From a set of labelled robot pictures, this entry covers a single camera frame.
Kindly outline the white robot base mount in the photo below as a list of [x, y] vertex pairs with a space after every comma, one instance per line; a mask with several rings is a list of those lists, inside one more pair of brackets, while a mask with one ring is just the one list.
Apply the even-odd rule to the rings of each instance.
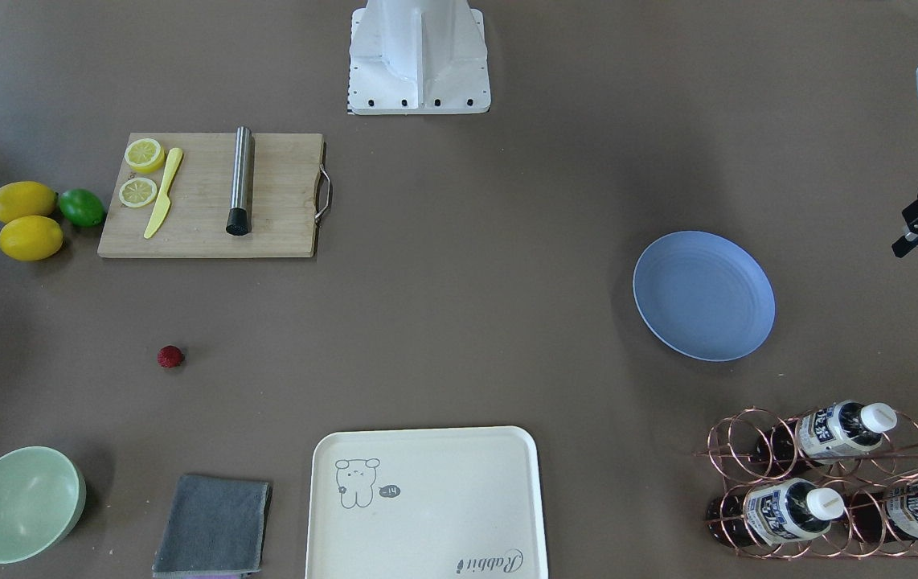
[[352, 12], [349, 55], [348, 113], [490, 110], [484, 15], [466, 1], [368, 1]]

